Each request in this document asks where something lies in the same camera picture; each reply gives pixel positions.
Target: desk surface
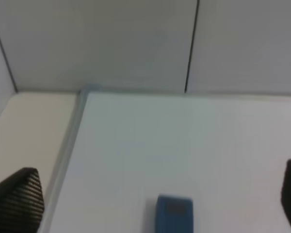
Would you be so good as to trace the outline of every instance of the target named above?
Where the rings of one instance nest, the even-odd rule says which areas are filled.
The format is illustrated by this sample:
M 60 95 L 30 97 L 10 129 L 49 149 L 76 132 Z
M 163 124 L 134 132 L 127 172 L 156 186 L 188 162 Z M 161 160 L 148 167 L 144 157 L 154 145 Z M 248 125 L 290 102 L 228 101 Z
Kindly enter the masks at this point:
M 51 233 L 153 233 L 159 194 L 196 233 L 291 232 L 280 204 L 291 99 L 90 93 Z

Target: blue phone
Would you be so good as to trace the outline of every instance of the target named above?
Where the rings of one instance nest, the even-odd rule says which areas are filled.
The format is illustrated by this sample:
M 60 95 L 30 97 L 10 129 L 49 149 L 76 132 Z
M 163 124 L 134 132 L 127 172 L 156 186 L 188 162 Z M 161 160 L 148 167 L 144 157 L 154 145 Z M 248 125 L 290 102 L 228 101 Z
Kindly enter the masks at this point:
M 190 199 L 159 196 L 155 233 L 193 233 L 193 202 Z

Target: blue object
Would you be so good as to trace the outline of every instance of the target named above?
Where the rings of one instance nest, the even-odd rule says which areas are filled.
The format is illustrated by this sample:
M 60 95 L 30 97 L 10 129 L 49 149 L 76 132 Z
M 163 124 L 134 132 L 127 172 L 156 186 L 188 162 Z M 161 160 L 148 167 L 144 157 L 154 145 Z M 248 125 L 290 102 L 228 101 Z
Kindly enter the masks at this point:
M 193 233 L 193 202 L 159 196 L 156 203 L 155 233 Z

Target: white desk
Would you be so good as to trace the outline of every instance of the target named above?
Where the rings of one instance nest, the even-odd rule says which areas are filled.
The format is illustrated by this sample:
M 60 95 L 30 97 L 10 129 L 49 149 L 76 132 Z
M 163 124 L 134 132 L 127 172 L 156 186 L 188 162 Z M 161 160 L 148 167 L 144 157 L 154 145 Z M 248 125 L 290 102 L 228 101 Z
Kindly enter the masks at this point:
M 196 233 L 288 233 L 289 158 L 291 98 L 90 93 L 49 232 L 153 233 L 170 194 Z

